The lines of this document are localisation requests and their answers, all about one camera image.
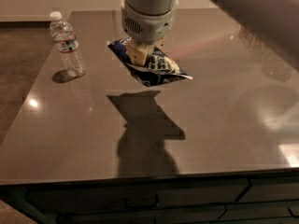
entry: concrete floor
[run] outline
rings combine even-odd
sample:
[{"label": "concrete floor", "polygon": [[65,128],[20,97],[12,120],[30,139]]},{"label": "concrete floor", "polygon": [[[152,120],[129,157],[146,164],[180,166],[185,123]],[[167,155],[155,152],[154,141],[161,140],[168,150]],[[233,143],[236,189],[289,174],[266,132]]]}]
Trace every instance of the concrete floor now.
[{"label": "concrete floor", "polygon": [[[0,146],[52,47],[49,28],[0,28]],[[35,222],[0,201],[0,224]]]}]

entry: chip bag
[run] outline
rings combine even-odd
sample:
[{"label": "chip bag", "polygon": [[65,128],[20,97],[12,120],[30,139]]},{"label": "chip bag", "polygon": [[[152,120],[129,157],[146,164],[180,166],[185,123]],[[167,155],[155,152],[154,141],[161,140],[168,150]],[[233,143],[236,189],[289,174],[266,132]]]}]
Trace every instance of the chip bag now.
[{"label": "chip bag", "polygon": [[152,55],[144,66],[134,65],[127,54],[125,47],[131,37],[114,41],[108,47],[120,59],[124,66],[131,72],[132,77],[144,86],[159,86],[182,79],[192,79],[173,60],[160,49],[154,48]]}]

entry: water bottle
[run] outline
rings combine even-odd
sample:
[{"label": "water bottle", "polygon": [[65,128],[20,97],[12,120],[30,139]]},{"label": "water bottle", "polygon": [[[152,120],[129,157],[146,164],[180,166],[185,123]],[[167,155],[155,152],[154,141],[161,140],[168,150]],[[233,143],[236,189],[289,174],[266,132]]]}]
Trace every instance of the water bottle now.
[{"label": "water bottle", "polygon": [[63,19],[59,11],[50,13],[50,34],[60,51],[67,75],[71,78],[82,77],[86,73],[78,41],[70,23]]}]

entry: drawer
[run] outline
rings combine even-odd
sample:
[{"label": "drawer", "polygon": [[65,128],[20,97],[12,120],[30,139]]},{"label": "drawer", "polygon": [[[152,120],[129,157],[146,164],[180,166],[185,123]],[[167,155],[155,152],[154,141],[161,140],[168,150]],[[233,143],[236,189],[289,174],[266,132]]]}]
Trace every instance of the drawer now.
[{"label": "drawer", "polygon": [[299,204],[295,206],[288,206],[288,210],[292,217],[299,219]]},{"label": "drawer", "polygon": [[298,224],[298,223],[299,223],[298,219],[292,217],[210,222],[210,224]]},{"label": "drawer", "polygon": [[250,181],[252,187],[240,199],[241,203],[299,199],[298,177],[254,179]]},{"label": "drawer", "polygon": [[224,206],[174,208],[152,211],[59,217],[58,224],[177,224],[216,221]]},{"label": "drawer", "polygon": [[248,186],[247,179],[217,180],[158,190],[157,193],[162,206],[235,203]]},{"label": "drawer", "polygon": [[299,201],[227,205],[226,212],[220,220],[224,221],[270,217],[291,217],[289,209],[291,208],[295,213],[295,207],[298,206]]},{"label": "drawer", "polygon": [[83,215],[234,203],[247,179],[196,181],[93,189],[32,190],[26,200],[45,214]]}]

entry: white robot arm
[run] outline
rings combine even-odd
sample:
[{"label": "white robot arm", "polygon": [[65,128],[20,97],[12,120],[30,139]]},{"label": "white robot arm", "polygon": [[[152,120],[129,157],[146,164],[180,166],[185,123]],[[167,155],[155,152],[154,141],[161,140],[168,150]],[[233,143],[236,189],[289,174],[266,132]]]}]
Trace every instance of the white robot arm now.
[{"label": "white robot arm", "polygon": [[163,44],[177,7],[178,0],[122,0],[121,24],[132,38],[126,47],[134,64],[144,65],[154,46]]}]

